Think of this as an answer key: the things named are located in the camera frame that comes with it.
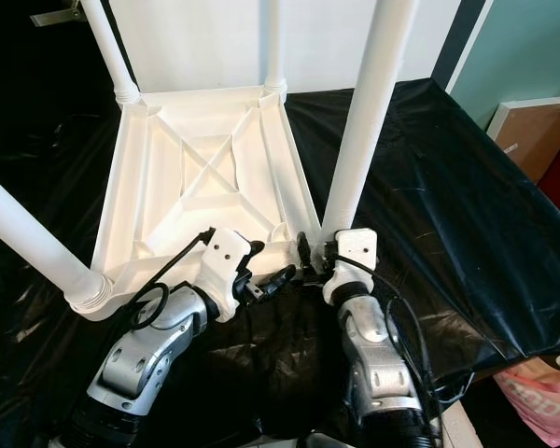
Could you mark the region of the black plastic table cover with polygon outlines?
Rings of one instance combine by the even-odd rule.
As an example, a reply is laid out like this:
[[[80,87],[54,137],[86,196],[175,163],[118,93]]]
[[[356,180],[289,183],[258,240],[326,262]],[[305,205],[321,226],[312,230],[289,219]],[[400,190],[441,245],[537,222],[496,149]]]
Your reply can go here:
[[[424,328],[446,398],[485,448],[546,448],[494,374],[560,354],[560,210],[430,80],[397,85],[358,209],[378,270]],[[82,396],[108,323],[90,323],[0,243],[0,448],[41,448]],[[212,325],[161,390],[135,448],[348,437],[334,312],[306,289]]]

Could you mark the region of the white plastic table leg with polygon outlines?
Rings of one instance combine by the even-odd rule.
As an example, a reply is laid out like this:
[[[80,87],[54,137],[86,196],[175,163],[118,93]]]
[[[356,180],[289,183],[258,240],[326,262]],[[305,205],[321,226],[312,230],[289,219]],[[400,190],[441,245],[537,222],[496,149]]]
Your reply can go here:
[[[266,3],[266,72],[264,90],[285,98],[288,85],[285,77],[286,21],[283,0],[264,0]]]
[[[117,36],[114,34],[112,22],[106,16],[104,5],[100,0],[78,1],[95,37],[98,50],[104,57],[106,71],[112,77],[115,102],[119,107],[139,104],[142,101],[142,93],[135,85],[131,69],[123,59]]]
[[[0,240],[58,287],[71,310],[85,319],[102,321],[118,310],[112,281],[85,266],[2,185]]]
[[[377,0],[322,220],[322,242],[351,228],[420,0]]]

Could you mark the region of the brown cardboard box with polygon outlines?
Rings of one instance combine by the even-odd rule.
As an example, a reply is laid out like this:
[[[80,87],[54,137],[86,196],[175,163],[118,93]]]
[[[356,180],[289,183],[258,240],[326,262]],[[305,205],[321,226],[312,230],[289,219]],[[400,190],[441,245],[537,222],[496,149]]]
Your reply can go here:
[[[486,135],[538,183],[560,152],[560,95],[498,104]]]

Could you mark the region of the white plastic table top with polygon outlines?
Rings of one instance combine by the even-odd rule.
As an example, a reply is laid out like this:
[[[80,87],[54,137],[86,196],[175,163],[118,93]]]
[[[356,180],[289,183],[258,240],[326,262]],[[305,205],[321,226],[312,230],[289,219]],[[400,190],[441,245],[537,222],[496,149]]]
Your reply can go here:
[[[264,243],[247,264],[256,280],[297,263],[298,233],[321,235],[285,98],[263,86],[123,107],[90,266],[122,306],[174,255],[164,283],[194,281],[206,250],[194,238],[208,228]]]

